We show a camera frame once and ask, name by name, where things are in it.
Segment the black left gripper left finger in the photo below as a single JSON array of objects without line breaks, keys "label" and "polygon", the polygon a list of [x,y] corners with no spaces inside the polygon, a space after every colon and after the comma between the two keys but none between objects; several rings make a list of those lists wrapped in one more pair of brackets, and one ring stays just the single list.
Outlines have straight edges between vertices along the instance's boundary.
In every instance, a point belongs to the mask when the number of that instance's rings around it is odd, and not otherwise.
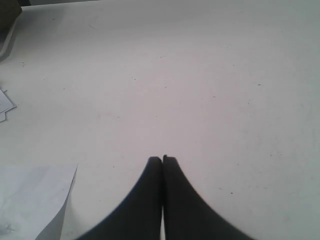
[{"label": "black left gripper left finger", "polygon": [[150,157],[122,202],[81,240],[159,240],[162,222],[163,164]]}]

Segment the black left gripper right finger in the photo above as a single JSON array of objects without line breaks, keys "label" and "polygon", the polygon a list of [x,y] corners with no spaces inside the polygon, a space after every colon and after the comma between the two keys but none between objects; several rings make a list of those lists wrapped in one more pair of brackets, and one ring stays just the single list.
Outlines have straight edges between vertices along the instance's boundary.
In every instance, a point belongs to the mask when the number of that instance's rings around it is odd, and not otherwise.
[{"label": "black left gripper right finger", "polygon": [[163,214],[167,240],[250,240],[196,192],[175,157],[163,156]]}]

